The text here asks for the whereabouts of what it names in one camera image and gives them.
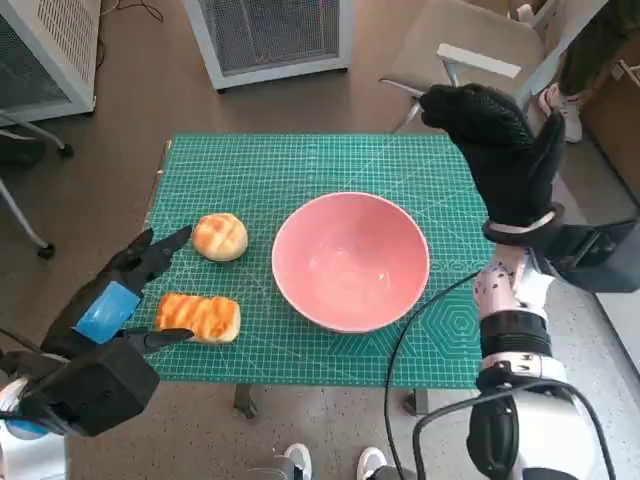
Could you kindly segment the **bare black left hand blue tape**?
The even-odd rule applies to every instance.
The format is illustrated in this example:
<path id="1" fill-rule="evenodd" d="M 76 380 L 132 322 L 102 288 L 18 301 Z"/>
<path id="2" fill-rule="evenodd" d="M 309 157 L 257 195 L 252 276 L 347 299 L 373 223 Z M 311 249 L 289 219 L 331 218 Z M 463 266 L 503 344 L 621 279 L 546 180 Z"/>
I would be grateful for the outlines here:
<path id="1" fill-rule="evenodd" d="M 158 241 L 151 228 L 140 233 L 74 294 L 49 327 L 41 349 L 72 359 L 109 342 L 134 314 L 144 287 L 169 270 L 191 233 L 190 225 Z"/>

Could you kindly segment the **black knitted gloved right hand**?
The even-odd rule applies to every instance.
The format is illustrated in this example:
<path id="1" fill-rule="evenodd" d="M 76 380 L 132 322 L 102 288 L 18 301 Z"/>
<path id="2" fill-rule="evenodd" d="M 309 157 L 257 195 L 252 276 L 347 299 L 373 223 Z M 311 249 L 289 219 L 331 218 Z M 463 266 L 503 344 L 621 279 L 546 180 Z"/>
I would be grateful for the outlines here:
<path id="1" fill-rule="evenodd" d="M 434 85 L 419 104 L 422 122 L 445 131 L 463 154 L 492 222 L 528 227 L 551 210 L 565 146 L 561 114 L 535 134 L 511 97 L 474 83 Z"/>

